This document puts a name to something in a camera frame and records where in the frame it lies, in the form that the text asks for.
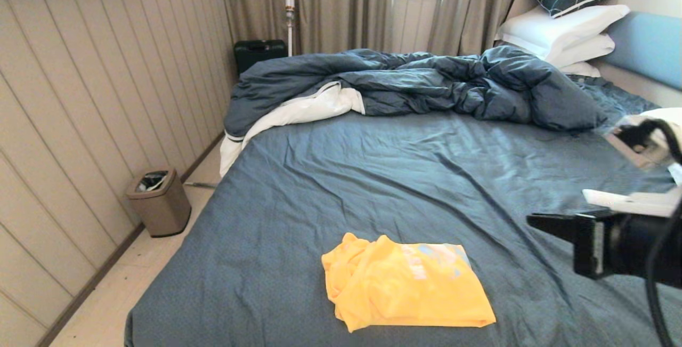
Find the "yellow t-shirt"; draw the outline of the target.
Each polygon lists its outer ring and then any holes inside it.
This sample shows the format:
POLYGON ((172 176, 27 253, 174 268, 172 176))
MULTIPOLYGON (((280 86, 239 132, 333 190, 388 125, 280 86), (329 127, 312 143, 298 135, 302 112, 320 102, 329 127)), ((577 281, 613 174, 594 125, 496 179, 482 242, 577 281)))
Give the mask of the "yellow t-shirt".
POLYGON ((458 244, 346 233, 321 257, 327 298, 348 332, 374 326, 486 327, 497 319, 458 244))

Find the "white remote control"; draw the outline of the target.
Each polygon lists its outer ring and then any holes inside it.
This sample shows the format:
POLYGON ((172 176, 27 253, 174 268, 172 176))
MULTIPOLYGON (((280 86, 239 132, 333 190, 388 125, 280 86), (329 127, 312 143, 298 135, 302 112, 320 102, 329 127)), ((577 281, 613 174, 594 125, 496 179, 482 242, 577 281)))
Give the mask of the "white remote control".
POLYGON ((628 201, 629 198, 628 196, 615 194, 612 192, 595 191, 592 189, 583 189, 582 194, 588 204, 605 207, 611 209, 612 211, 616 211, 615 207, 623 202, 628 201))

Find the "small white pillow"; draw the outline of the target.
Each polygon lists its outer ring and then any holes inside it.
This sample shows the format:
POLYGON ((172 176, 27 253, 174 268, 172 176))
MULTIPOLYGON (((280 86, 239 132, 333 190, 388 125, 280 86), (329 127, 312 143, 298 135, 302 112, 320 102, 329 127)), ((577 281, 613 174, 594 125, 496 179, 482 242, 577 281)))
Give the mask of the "small white pillow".
POLYGON ((566 75, 577 75, 593 78, 601 77, 599 69, 589 64, 587 61, 578 61, 577 63, 562 66, 559 68, 559 70, 566 75))

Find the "beige bed headboard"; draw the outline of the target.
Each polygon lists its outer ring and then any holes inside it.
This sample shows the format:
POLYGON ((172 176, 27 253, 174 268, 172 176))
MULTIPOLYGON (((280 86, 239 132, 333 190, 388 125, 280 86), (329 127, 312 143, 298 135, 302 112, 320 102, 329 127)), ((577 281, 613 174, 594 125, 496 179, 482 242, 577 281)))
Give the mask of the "beige bed headboard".
MULTIPOLYGON (((513 18, 533 9, 536 0, 513 0, 507 18, 513 18)), ((682 19, 682 0, 605 0, 603 5, 627 5, 631 12, 646 12, 682 19)), ((594 59, 589 63, 599 69, 600 74, 609 82, 624 90, 664 108, 682 107, 682 91, 676 90, 657 80, 650 79, 636 72, 619 68, 604 58, 594 59)))

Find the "medium white pillow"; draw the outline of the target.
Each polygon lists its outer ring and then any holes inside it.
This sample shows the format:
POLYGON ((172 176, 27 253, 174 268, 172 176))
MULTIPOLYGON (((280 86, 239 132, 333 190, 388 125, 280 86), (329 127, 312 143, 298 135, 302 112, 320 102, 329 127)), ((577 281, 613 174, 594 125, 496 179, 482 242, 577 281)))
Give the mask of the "medium white pillow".
POLYGON ((612 53, 615 41, 608 34, 599 34, 566 49, 558 49, 543 57, 544 61, 556 68, 570 66, 580 61, 589 61, 612 53))

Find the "crumpled dark blue duvet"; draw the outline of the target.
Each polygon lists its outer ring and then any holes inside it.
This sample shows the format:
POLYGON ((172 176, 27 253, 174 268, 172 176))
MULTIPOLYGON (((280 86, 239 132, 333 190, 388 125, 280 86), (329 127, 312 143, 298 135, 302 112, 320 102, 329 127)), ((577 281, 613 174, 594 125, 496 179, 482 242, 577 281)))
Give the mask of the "crumpled dark blue duvet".
POLYGON ((353 49, 253 65, 232 90, 227 135, 243 138, 275 108, 319 93, 327 83, 357 91, 360 113, 368 116, 451 110, 554 131, 589 130, 606 121, 597 102, 567 75, 512 46, 460 57, 353 49))

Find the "large white pillow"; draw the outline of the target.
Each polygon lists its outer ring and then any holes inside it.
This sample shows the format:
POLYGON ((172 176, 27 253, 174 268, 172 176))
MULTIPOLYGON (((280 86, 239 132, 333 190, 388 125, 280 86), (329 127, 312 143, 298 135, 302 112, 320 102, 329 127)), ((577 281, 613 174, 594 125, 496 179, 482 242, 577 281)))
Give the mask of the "large white pillow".
POLYGON ((553 19, 538 6, 505 21, 497 31, 496 39, 518 46, 543 60, 554 50, 566 49, 585 39, 607 34, 609 26, 630 12, 626 5, 595 5, 553 19))

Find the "blue headboard pad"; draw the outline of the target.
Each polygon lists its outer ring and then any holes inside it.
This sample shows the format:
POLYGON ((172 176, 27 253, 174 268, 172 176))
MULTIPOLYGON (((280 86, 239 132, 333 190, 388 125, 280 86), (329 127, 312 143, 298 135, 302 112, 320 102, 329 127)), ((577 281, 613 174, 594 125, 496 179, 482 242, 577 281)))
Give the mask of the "blue headboard pad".
POLYGON ((682 91, 682 19, 630 12, 607 34, 615 48, 606 63, 682 91))

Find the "dark blue bed sheet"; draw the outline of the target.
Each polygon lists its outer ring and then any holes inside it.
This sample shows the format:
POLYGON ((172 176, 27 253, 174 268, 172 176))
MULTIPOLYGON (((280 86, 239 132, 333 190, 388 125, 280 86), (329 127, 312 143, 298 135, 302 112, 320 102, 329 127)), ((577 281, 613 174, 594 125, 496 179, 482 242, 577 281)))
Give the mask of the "dark blue bed sheet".
POLYGON ((575 274, 572 246, 526 216, 588 211, 583 189, 673 184, 667 170, 633 167, 602 130, 451 112, 271 128, 130 311, 124 346, 659 347, 642 279, 575 274), (463 245, 497 322, 349 333, 321 263, 348 232, 463 245))

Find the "narrow beige curtain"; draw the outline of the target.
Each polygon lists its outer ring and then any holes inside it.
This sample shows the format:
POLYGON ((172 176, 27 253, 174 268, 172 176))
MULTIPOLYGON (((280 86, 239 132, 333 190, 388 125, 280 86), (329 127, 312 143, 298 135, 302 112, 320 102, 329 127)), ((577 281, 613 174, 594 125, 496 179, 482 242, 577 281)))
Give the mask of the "narrow beige curtain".
POLYGON ((434 14, 428 52, 481 54, 493 46, 513 0, 441 0, 434 14))

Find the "wide beige curtain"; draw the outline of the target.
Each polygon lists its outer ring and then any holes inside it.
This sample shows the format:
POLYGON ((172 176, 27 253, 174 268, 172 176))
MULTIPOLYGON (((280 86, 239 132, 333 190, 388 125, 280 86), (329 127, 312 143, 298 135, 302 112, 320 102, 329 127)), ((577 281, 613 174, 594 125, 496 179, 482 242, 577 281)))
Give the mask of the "wide beige curtain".
MULTIPOLYGON (((287 39, 285 0, 225 0, 234 41, 287 39)), ((394 0, 295 0, 293 52, 387 52, 394 0)))

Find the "black suitcase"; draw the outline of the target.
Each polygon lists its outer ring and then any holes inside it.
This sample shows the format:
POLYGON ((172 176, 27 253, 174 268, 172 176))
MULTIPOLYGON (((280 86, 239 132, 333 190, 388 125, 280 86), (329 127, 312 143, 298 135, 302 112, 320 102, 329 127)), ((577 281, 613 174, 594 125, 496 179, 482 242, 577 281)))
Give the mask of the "black suitcase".
POLYGON ((238 41, 233 46, 233 53, 236 59, 237 74, 241 75, 259 61, 287 57, 288 46, 282 39, 238 41))

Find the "white stick vacuum cleaner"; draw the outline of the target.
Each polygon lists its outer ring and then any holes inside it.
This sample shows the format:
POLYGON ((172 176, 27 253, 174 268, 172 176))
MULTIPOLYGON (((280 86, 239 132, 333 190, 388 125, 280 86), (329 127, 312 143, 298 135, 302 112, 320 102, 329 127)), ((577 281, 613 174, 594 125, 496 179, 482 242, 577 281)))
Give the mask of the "white stick vacuum cleaner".
POLYGON ((288 57, 293 56, 293 29, 295 25, 295 0, 285 0, 285 15, 287 19, 287 49, 288 57))

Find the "beige trash bin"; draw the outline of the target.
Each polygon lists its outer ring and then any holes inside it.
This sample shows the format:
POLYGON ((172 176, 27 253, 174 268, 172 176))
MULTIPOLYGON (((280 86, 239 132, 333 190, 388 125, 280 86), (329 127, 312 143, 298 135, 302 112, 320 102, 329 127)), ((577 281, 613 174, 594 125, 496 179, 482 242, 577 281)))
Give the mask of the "beige trash bin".
POLYGON ((189 223, 192 206, 176 169, 172 167, 156 167, 137 175, 127 187, 126 197, 152 238, 179 235, 189 223), (135 192, 141 177, 154 171, 168 171, 160 189, 135 192))

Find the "dark trash bag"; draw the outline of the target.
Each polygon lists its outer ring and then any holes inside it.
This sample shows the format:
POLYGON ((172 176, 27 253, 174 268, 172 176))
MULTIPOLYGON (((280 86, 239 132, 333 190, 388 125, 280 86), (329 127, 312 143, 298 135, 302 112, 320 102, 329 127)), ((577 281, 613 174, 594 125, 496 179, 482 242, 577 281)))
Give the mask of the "dark trash bag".
POLYGON ((135 192, 149 192, 160 189, 168 175, 168 171, 146 173, 136 185, 135 192))

